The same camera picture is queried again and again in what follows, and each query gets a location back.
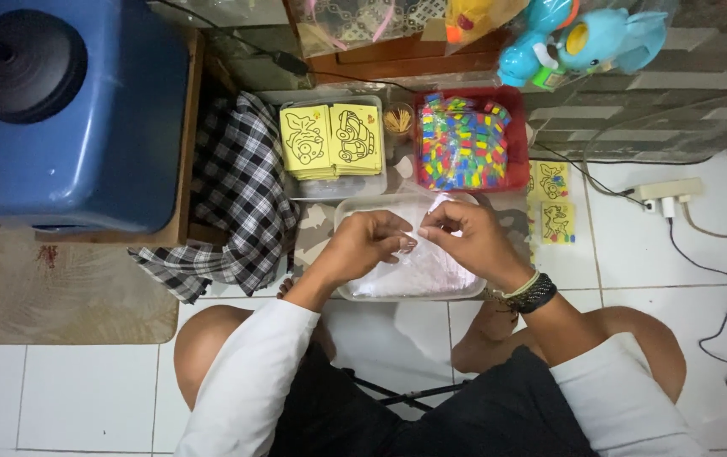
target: plastic bag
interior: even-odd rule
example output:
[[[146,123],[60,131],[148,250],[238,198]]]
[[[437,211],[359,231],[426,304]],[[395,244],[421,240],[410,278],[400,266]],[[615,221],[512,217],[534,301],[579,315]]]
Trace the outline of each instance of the plastic bag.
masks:
[[[411,252],[396,253],[395,256],[399,259],[397,264],[380,262],[364,277],[347,283],[346,290],[352,299],[447,300],[472,297],[481,292],[486,284],[484,279],[466,270],[438,245],[417,234],[423,218],[440,203],[453,200],[453,196],[431,192],[413,182],[405,181],[397,193],[380,198],[386,198],[389,203],[380,208],[366,209],[386,209],[408,221],[412,227],[408,235],[417,240],[417,246]]]
[[[305,58],[411,35],[404,29],[405,6],[406,0],[290,2]]]
[[[449,0],[446,8],[446,55],[500,28],[529,0]]]
[[[426,96],[419,109],[417,180],[430,190],[500,190],[507,186],[505,129],[511,116],[497,103]]]
[[[496,78],[553,90],[594,72],[631,73],[651,62],[665,43],[678,0],[637,3],[531,0],[521,13],[525,30],[498,61]]]

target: person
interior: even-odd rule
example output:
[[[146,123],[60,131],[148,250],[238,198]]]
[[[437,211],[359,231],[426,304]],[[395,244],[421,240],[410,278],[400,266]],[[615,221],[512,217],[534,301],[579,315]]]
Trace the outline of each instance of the person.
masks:
[[[192,410],[175,455],[704,454],[674,405],[685,362],[671,330],[625,307],[581,314],[470,203],[441,203],[417,233],[506,292],[451,352],[479,376],[418,421],[358,389],[330,364],[321,309],[338,286],[413,249],[411,230],[388,211],[354,213],[277,299],[192,317],[174,351]],[[528,327],[512,334],[519,312]]]

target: tiled floor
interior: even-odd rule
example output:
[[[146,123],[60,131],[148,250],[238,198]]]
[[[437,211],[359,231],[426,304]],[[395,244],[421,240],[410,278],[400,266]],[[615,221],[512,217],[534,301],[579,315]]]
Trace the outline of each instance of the tiled floor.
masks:
[[[727,153],[686,167],[592,165],[590,171],[615,190],[700,176],[705,194],[691,202],[694,219],[727,234]],[[633,203],[591,188],[587,192],[573,176],[578,243],[542,246],[539,267],[582,311],[632,306],[672,328],[688,362],[679,408],[714,455],[727,457],[727,366],[697,347],[699,338],[719,328],[727,309],[727,277],[699,270],[677,254],[661,216],[644,214]],[[694,232],[681,216],[675,237],[692,259],[727,271],[727,239]],[[239,298],[235,286],[214,286],[197,306],[182,308],[181,322],[219,303],[259,306],[275,290]],[[339,365],[403,392],[450,385],[467,376],[454,372],[447,359],[479,305],[337,301],[326,307],[326,319]],[[173,345],[0,347],[0,456],[173,452],[189,414],[176,388]],[[727,327],[707,347],[727,358]],[[417,417],[416,410],[396,409]]]

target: hand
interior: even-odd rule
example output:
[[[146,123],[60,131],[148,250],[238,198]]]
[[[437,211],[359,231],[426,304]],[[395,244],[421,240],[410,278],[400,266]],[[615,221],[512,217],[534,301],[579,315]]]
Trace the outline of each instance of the hand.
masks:
[[[460,237],[453,232],[462,231]],[[423,218],[417,233],[439,245],[471,273],[506,293],[523,286],[534,271],[516,254],[493,211],[471,203],[443,202]]]
[[[411,224],[386,210],[357,212],[345,218],[309,270],[322,272],[336,287],[369,273],[378,262],[394,264],[392,253],[410,251],[417,240]]]

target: camouflage fabric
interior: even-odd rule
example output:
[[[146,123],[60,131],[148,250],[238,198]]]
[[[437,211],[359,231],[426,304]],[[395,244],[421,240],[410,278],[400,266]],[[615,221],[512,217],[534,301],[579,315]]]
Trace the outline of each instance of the camouflage fabric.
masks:
[[[385,193],[394,193],[404,179],[412,181],[415,179],[414,150],[410,141],[396,146],[388,144],[387,141],[386,151],[386,176],[389,184]],[[471,195],[480,205],[494,210],[496,219],[507,231],[516,251],[523,259],[529,259],[530,250],[526,242],[528,224],[525,190]],[[335,228],[335,208],[338,203],[340,202],[302,204],[302,219],[298,223],[295,243],[293,271],[295,277],[304,273],[329,242]],[[488,285],[488,289],[495,290],[491,284]],[[485,299],[487,295],[482,294],[476,298]]]

